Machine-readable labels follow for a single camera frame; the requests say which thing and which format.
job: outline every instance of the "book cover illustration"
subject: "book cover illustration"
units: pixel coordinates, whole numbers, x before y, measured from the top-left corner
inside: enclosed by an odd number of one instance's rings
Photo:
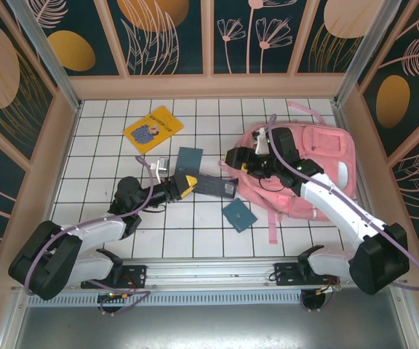
[[[141,154],[145,154],[182,128],[180,121],[166,107],[159,107],[123,133]]]

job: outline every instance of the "enclosure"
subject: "enclosure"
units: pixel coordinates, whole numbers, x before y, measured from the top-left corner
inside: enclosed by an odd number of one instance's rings
[[[180,147],[199,148],[200,172],[222,178],[251,126],[317,112],[354,139],[354,200],[404,227],[419,261],[418,0],[0,0],[0,348],[419,348],[419,292],[348,282],[305,313],[301,287],[268,279],[274,263],[350,242],[284,216],[272,244],[266,211],[241,196],[258,219],[242,233],[222,214],[232,200],[191,193],[105,244],[145,265],[152,291],[119,325],[97,289],[28,296],[7,271],[40,222],[101,217],[123,177],[148,186],[123,130],[160,106],[183,129],[145,160],[169,158],[172,174]]]

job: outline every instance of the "purple cable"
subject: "purple cable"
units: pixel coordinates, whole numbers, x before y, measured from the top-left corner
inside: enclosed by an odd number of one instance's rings
[[[24,288],[25,288],[25,292],[32,296],[34,295],[34,293],[30,290],[30,280],[32,279],[32,275],[33,275],[33,271],[35,270],[36,266],[38,265],[40,259],[43,257],[43,254],[48,250],[48,248],[56,241],[58,240],[61,236],[64,236],[67,233],[70,233],[73,230],[78,230],[80,228],[83,228],[85,225],[89,225],[92,223],[97,223],[97,222],[106,222],[108,220],[119,220],[121,218],[127,217],[127,216],[131,216],[137,212],[140,212],[142,209],[144,209],[146,207],[146,205],[148,204],[148,202],[151,199],[151,196],[153,195],[153,173],[151,173],[151,168],[150,165],[147,164],[147,162],[145,161],[144,158],[142,158],[141,156],[136,156],[135,160],[137,160],[137,162],[139,164],[142,164],[148,171],[148,174],[150,175],[150,190],[148,192],[148,196],[146,197],[146,200],[143,202],[142,206],[138,207],[137,209],[128,212],[128,213],[124,213],[124,214],[120,214],[118,216],[112,214],[110,216],[107,217],[102,217],[102,218],[97,218],[95,220],[89,220],[86,222],[82,222],[78,225],[73,225],[72,227],[66,228],[65,230],[60,231],[59,233],[57,233],[56,235],[54,235],[50,240],[48,240],[48,242],[41,248],[40,252],[37,254],[37,256],[35,257],[35,259],[33,260],[32,265],[30,266],[30,268],[28,269],[27,272],[27,276],[25,277],[25,282],[24,282]]]
[[[273,125],[274,122],[277,119],[277,115],[273,114],[270,118],[269,118],[269,122],[268,122],[268,135],[269,138],[272,140],[273,139]],[[336,195],[344,204],[346,204],[352,211],[354,211],[355,213],[358,214],[358,216],[366,222],[366,224],[368,224],[371,228],[373,228],[374,230],[376,230],[379,234],[381,234],[387,241],[389,241],[391,244],[393,244],[401,253],[403,253],[405,255],[405,257],[407,257],[409,260],[411,260],[413,262],[413,264],[419,269],[419,262],[416,260],[416,258],[414,258],[406,249],[404,249],[402,246],[400,246],[400,244],[398,244],[395,240],[392,239],[392,237],[390,237],[383,229],[381,229],[380,227],[378,227],[372,220],[370,220],[369,218],[367,218],[360,210],[358,210],[353,204],[351,204],[350,202],[348,202],[348,200],[343,196],[343,194],[339,191],[336,191],[335,188],[331,188],[330,186],[328,186],[327,184],[324,184],[322,182],[319,182],[318,180],[315,180],[314,178],[311,178],[301,172],[299,172],[298,170],[296,170],[294,167],[290,166],[282,157],[281,154],[279,154],[276,145],[274,144],[274,142],[271,143],[271,147],[273,148],[273,152],[276,155],[277,159],[281,162],[281,164],[283,164],[289,171],[291,171],[293,174],[297,175],[300,178],[303,178],[304,180],[307,181],[311,181],[314,184],[320,186],[321,188],[329,191],[330,193],[333,193],[334,195]],[[392,283],[392,285],[400,287],[402,289],[409,289],[411,291],[419,291],[419,286],[409,286],[409,285],[402,285],[402,284],[397,284],[395,282]]]
[[[105,300],[101,301],[101,303],[100,303],[101,313],[103,315],[109,314],[110,317],[114,317],[114,316],[118,316],[118,315],[126,313],[127,311],[133,309],[138,303],[142,302],[146,297],[148,297],[151,294],[151,291],[122,291],[121,289],[115,289],[113,287],[103,285],[102,283],[100,283],[98,281],[95,281],[95,280],[88,280],[88,282],[90,282],[91,284],[94,284],[98,287],[101,287],[102,289],[108,289],[108,290],[113,291],[113,292],[128,294],[129,296],[135,296],[136,294],[143,294],[142,297],[140,297],[138,300],[133,302],[131,305],[128,305],[127,307],[122,307],[121,309],[119,309],[118,311],[115,311],[114,313],[107,313],[103,309],[103,305],[108,301],[108,299],[105,299]]]

